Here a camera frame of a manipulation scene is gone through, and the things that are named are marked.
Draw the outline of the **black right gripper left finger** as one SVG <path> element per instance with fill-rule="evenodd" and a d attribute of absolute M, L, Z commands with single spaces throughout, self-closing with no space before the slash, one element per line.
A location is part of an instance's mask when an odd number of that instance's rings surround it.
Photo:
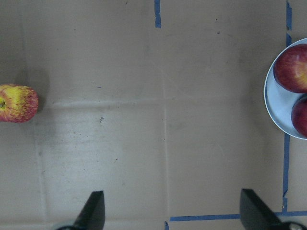
<path fill-rule="evenodd" d="M 102 230 L 105 219 L 104 192 L 94 191 L 90 194 L 74 223 L 61 226 L 58 230 Z"/>

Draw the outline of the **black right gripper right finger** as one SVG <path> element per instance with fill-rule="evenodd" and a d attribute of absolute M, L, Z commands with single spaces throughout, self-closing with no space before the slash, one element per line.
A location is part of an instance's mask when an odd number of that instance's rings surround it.
<path fill-rule="evenodd" d="M 252 189 L 241 189 L 240 221 L 246 230 L 305 230 L 306 226 L 281 221 Z"/>

